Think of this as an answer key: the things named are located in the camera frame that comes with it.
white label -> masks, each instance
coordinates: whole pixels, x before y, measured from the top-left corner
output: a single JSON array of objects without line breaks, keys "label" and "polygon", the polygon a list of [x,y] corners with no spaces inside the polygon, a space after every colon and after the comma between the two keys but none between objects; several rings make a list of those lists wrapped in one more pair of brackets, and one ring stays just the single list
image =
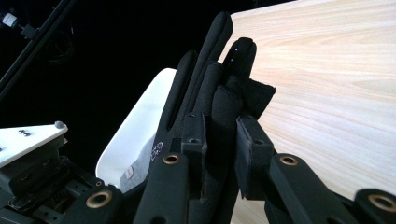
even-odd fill
[{"label": "white label", "polygon": [[134,169],[132,166],[128,167],[128,170],[125,172],[126,178],[130,179],[134,175]]},{"label": "white label", "polygon": [[12,15],[11,13],[7,13],[7,15],[3,18],[3,23],[11,27],[16,19],[17,18],[14,15]]}]

black background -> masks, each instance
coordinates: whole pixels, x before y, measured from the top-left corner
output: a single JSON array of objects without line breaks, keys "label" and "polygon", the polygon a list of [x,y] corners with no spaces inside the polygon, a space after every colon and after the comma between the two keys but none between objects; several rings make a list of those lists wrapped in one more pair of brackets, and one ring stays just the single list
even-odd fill
[{"label": "black background", "polygon": [[[21,1],[19,12],[27,11],[30,23],[39,23],[56,5]],[[72,41],[73,56],[62,64],[34,60],[0,102],[0,128],[61,120],[69,130],[60,153],[94,174],[102,151],[150,81],[164,68],[176,68],[188,50],[199,51],[219,12],[281,2],[286,1],[258,6],[249,0],[80,0],[57,31]],[[5,29],[0,37],[4,69],[25,40]]]}]

white plastic object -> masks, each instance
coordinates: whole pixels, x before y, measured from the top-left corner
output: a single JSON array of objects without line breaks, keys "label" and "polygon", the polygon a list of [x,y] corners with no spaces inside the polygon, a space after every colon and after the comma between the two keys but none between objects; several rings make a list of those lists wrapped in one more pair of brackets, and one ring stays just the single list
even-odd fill
[{"label": "white plastic object", "polygon": [[66,132],[55,124],[0,129],[0,168]]},{"label": "white plastic object", "polygon": [[143,149],[151,150],[176,70],[163,69],[148,85],[96,164],[96,177],[116,187]]}]

wood grain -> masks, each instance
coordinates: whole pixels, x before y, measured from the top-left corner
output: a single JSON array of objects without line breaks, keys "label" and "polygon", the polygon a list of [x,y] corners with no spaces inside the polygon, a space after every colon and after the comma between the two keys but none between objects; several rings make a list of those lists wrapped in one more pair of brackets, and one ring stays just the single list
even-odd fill
[{"label": "wood grain", "polygon": [[[232,18],[226,49],[252,38],[251,77],[276,87],[259,120],[276,150],[349,199],[396,194],[396,1],[296,1]],[[238,200],[233,223],[264,222],[246,220],[262,212],[249,203]]]}]

wooden surface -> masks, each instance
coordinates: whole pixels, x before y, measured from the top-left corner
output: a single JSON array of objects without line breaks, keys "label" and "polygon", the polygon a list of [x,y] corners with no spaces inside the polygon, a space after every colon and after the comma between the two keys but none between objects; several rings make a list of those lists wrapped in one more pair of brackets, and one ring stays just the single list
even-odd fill
[{"label": "wooden surface", "polygon": [[[297,1],[232,18],[226,51],[252,38],[251,77],[276,87],[259,120],[276,150],[349,199],[396,194],[396,1]],[[232,223],[265,223],[262,205],[238,200]]]}]

